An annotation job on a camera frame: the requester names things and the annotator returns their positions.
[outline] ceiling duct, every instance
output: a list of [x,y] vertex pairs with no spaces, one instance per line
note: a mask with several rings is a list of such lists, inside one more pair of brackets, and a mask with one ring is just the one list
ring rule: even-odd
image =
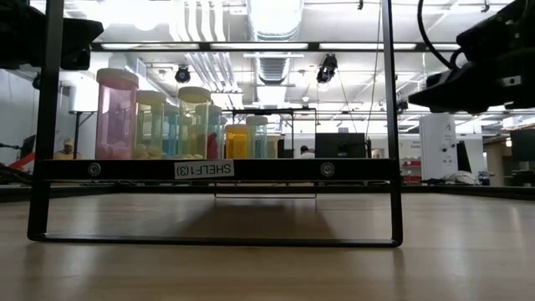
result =
[[[249,32],[257,42],[295,41],[303,16],[303,0],[247,0]],[[256,71],[264,84],[281,84],[290,59],[257,58]]]

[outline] ceiling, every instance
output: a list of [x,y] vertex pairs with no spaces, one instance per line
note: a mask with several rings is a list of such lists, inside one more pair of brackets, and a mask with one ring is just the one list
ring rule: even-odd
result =
[[[130,0],[127,3],[134,7],[143,0]],[[484,0],[426,0],[424,6],[424,23],[430,40],[434,43],[454,43],[456,35],[481,20],[490,17],[503,8],[511,0],[488,0],[491,9],[482,13]],[[358,10],[359,1],[347,0],[304,0],[302,23],[298,41],[303,42],[368,42],[382,41],[380,23],[380,5],[378,0],[365,0],[362,10]],[[421,37],[416,22],[417,0],[392,0],[394,39],[397,43],[419,43]],[[33,0],[32,5],[44,10],[44,0]],[[243,0],[222,0],[223,29],[227,41],[250,41],[247,27],[247,7]],[[102,43],[120,42],[173,42],[170,28],[176,24],[177,15],[171,8],[170,0],[150,1],[144,3],[134,19],[119,20],[102,12],[101,4],[96,0],[66,0],[65,16],[71,18],[98,19],[108,25],[104,33],[97,39]],[[201,4],[197,5],[197,27],[201,31]],[[139,30],[134,22],[145,20],[155,23],[151,30]],[[93,54],[92,64],[105,65],[111,54]],[[232,69],[239,88],[242,90],[244,106],[261,105],[257,102],[258,81],[254,73],[253,59],[245,59],[244,53],[230,53]],[[299,107],[302,98],[309,97],[308,103],[319,110],[346,110],[348,105],[355,113],[349,119],[365,120],[365,113],[373,102],[373,110],[384,110],[382,101],[385,99],[384,58],[382,53],[371,49],[367,53],[335,53],[339,69],[325,91],[318,91],[315,81],[318,66],[322,63],[325,53],[303,53],[300,59],[292,59],[291,69],[284,94],[285,107]],[[126,53],[130,62],[137,59],[146,67],[146,77],[163,89],[170,97],[176,95],[182,86],[175,80],[175,72],[179,64],[187,64],[185,53]],[[441,72],[446,69],[430,53],[396,53],[395,72],[398,75],[396,88],[398,92],[409,94],[420,87],[427,74]],[[191,70],[191,81],[187,85],[202,85],[194,70]],[[330,115],[327,120],[336,120],[348,116]],[[459,116],[459,120],[470,120],[471,117]],[[417,119],[407,120],[407,125],[417,124]]]

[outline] fluorescent light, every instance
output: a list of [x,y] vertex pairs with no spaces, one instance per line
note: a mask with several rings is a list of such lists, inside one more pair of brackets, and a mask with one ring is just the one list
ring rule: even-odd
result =
[[243,54],[245,59],[302,59],[303,54]]
[[461,46],[456,43],[433,43],[436,50],[458,50]]
[[[383,50],[385,45],[382,43],[321,43],[320,49],[334,50]],[[416,48],[415,43],[394,43],[395,50],[412,50]]]
[[294,50],[294,49],[306,49],[308,48],[307,43],[213,43],[211,45],[212,49],[284,49],[284,50]]
[[102,43],[104,50],[198,50],[198,43]]

